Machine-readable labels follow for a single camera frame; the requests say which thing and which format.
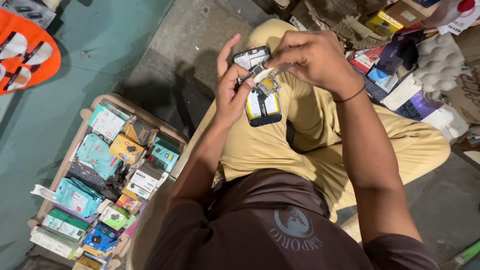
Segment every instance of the khaki pants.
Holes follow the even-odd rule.
[[[272,19],[251,33],[248,46],[268,45],[274,53],[283,34],[296,30],[292,25]],[[333,222],[336,211],[356,204],[353,187],[342,159],[342,145],[336,105],[327,91],[300,82],[290,73],[276,77],[282,120],[251,127],[244,114],[230,131],[220,158],[223,171],[216,181],[227,181],[265,168],[277,168],[314,181],[325,194]],[[394,147],[404,184],[442,164],[450,146],[442,133],[429,124],[403,118],[374,105]],[[216,110],[215,103],[206,115]],[[286,141],[287,119],[295,127],[292,150]]]

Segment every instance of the brown t-shirt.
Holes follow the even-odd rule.
[[[205,213],[173,208],[145,270],[437,270],[419,241],[387,235],[360,247],[328,219],[322,196],[297,175],[268,169],[226,183]]]

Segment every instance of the disassembled smartphone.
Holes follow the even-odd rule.
[[[262,63],[268,59],[270,59],[268,46],[256,47],[235,54],[233,61],[250,71],[247,76],[239,78],[239,84],[264,70]],[[278,94],[280,88],[281,86],[275,81],[272,74],[253,87],[245,101],[245,110],[250,126],[257,127],[282,120]]]

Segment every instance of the black wristband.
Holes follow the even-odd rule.
[[[352,98],[358,96],[358,94],[360,94],[364,89],[365,89],[365,85],[363,85],[363,87],[360,89],[360,91],[358,91],[355,95],[349,97],[348,99],[346,99],[346,100],[338,100],[338,101],[337,101],[337,100],[334,100],[333,102],[335,102],[335,103],[342,103],[342,102],[349,101],[349,100],[351,100]]]

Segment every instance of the teal wall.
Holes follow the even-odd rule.
[[[42,200],[82,119],[80,110],[115,90],[135,68],[173,0],[63,0],[48,29],[62,64],[50,79],[17,91],[0,123],[0,269],[31,248],[27,220]]]

